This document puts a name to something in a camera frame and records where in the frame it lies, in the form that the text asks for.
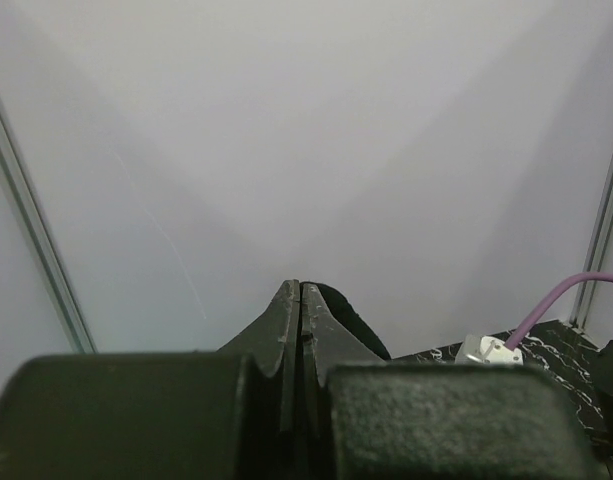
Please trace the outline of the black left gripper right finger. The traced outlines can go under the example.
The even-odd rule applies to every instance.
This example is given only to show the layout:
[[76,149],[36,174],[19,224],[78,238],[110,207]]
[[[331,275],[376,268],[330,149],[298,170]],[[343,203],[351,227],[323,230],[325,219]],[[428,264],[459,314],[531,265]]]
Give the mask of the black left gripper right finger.
[[573,405],[533,366],[386,362],[302,285],[311,479],[611,479]]

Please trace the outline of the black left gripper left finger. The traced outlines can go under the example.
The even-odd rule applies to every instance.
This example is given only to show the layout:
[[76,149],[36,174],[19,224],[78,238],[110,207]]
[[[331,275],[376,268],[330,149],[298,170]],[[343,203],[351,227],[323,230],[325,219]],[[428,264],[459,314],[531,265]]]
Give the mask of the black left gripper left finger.
[[300,286],[214,352],[42,356],[0,395],[0,479],[281,479]]

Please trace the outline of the black t shirt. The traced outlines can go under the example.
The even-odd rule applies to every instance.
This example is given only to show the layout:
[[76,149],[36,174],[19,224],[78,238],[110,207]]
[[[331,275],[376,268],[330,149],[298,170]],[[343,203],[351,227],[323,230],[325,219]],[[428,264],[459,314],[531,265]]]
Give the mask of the black t shirt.
[[382,360],[391,359],[384,343],[339,290],[324,283],[317,283],[317,287],[331,314],[345,329]]

